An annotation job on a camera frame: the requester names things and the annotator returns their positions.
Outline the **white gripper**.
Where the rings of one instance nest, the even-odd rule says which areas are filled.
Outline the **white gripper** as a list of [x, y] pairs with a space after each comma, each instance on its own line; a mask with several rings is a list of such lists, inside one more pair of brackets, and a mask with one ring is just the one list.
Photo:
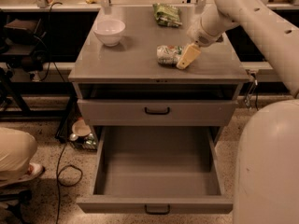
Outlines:
[[187, 68], [201, 53], [200, 47], [209, 47], [217, 42], [221, 34], [210, 35], [202, 26], [201, 20], [196, 20], [187, 30], [187, 36], [192, 44], [187, 45], [180, 58], [178, 59], [177, 68]]

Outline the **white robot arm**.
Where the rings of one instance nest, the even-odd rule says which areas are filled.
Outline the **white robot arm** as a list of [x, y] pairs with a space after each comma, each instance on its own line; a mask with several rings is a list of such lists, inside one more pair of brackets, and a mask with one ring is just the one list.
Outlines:
[[183, 69], [202, 47], [241, 26], [263, 55], [245, 63], [269, 85], [285, 86], [290, 99], [257, 111], [240, 136], [235, 161], [234, 224], [299, 224], [299, 30], [267, 6], [268, 0], [214, 0], [188, 30], [178, 62]]

